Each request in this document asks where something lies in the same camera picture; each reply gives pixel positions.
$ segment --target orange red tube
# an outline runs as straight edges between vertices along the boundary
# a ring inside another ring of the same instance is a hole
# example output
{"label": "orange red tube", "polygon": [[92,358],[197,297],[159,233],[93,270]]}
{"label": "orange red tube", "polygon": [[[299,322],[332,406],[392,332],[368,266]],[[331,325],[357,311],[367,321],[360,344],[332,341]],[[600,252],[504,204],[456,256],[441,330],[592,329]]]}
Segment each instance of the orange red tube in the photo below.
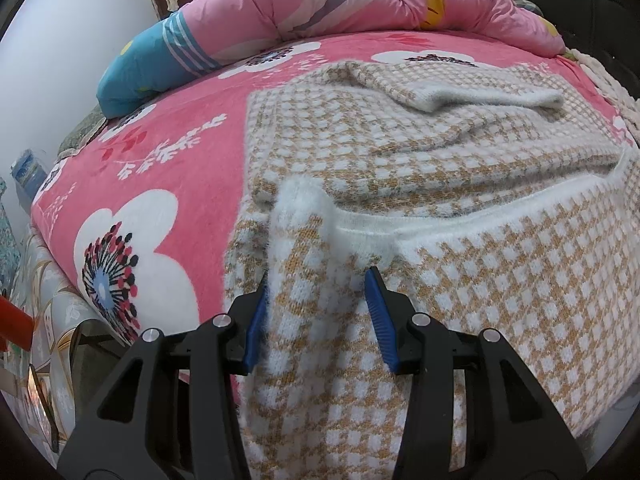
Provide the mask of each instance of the orange red tube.
{"label": "orange red tube", "polygon": [[7,339],[23,350],[31,350],[33,318],[0,296],[0,339]]}

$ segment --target bed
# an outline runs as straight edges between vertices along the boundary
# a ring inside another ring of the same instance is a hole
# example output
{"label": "bed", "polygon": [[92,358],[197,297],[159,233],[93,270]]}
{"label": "bed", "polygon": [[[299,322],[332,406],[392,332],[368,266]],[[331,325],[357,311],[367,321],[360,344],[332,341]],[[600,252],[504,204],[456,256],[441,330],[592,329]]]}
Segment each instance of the bed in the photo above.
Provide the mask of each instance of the bed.
{"label": "bed", "polygon": [[[550,23],[534,23],[558,36]],[[69,353],[77,327],[100,320],[115,340],[129,344],[147,328],[183,332],[223,312],[230,288],[224,258],[247,186],[243,133],[250,95],[345,59],[525,66],[560,75],[604,118],[613,144],[637,147],[620,110],[576,62],[469,31],[347,31],[297,39],[151,99],[164,88],[146,88],[144,104],[112,119],[56,164],[34,201],[34,226],[12,295],[36,319],[34,346],[31,354],[12,346],[7,362],[22,378],[14,406],[18,418],[51,463],[57,454],[44,442],[24,397],[28,363],[48,381],[62,450],[75,424],[74,397],[79,390],[93,391],[96,381],[78,375],[79,384],[72,385]],[[639,399],[634,382],[582,432],[578,441],[589,466],[612,444]]]}

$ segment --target white stripe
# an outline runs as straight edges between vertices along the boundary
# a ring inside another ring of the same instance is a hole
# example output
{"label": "white stripe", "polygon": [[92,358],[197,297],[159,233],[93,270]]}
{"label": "white stripe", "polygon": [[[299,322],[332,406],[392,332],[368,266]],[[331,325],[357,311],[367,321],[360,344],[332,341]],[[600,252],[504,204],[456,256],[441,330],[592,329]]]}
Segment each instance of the white stripe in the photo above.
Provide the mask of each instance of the white stripe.
{"label": "white stripe", "polygon": [[198,63],[195,59],[193,59],[193,57],[190,56],[190,54],[186,51],[186,49],[184,48],[183,45],[180,44],[180,37],[181,34],[179,34],[178,32],[175,31],[175,27],[174,27],[174,21],[172,20],[169,23],[169,30],[171,31],[171,33],[174,35],[174,39],[175,39],[175,44],[178,46],[178,48],[181,50],[181,52],[184,54],[184,57],[186,57],[189,61],[191,61],[198,70],[202,70],[203,72],[206,72],[206,69],[200,64]]}
{"label": "white stripe", "polygon": [[187,64],[176,54],[174,48],[171,46],[171,43],[169,43],[169,39],[166,36],[166,22],[164,22],[162,24],[162,38],[164,39],[164,44],[169,49],[169,52],[171,53],[172,56],[174,56],[174,58],[177,60],[177,62],[180,63],[182,68],[185,69],[187,72],[193,74],[194,76],[200,77],[200,74],[198,74],[198,73],[194,72],[193,70],[191,70],[191,68],[189,68],[187,66]]}
{"label": "white stripe", "polygon": [[193,43],[191,43],[191,41],[189,40],[189,37],[187,36],[187,33],[184,31],[184,27],[182,26],[182,20],[178,17],[176,17],[175,19],[176,23],[178,24],[178,28],[180,28],[180,33],[182,35],[182,37],[184,38],[184,41],[186,42],[187,46],[189,47],[189,49],[196,55],[198,56],[201,60],[203,60],[206,64],[208,64],[211,68],[217,68],[216,65],[214,65],[209,59],[205,58],[201,53],[199,53],[197,51],[197,49],[193,46]]}

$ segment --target beige knitted blanket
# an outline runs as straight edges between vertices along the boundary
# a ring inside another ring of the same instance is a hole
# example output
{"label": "beige knitted blanket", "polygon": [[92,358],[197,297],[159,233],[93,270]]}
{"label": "beige knitted blanket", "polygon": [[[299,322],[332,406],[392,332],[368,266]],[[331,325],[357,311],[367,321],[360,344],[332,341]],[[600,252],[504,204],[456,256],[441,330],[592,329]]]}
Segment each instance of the beige knitted blanket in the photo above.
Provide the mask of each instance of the beige knitted blanket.
{"label": "beige knitted blanket", "polygon": [[[425,113],[426,82],[564,104]],[[241,385],[253,478],[390,478],[410,380],[380,357],[371,265],[449,328],[500,330],[572,432],[593,424],[640,364],[640,166],[608,132],[560,76],[524,66],[342,62],[255,93],[225,263],[227,305],[269,271],[268,341]]]}

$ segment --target pink bedsheet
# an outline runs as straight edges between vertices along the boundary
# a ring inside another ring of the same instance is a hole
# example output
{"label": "pink bedsheet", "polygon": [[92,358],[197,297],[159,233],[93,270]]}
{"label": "pink bedsheet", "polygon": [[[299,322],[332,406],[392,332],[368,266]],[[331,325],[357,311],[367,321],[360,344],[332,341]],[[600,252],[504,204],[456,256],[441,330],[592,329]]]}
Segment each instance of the pink bedsheet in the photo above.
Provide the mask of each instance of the pink bedsheet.
{"label": "pink bedsheet", "polygon": [[242,191],[248,95],[327,62],[528,63],[564,76],[633,144],[576,64],[468,32],[364,32],[292,43],[147,105],[54,168],[33,221],[81,293],[124,339],[190,330],[218,313]]}

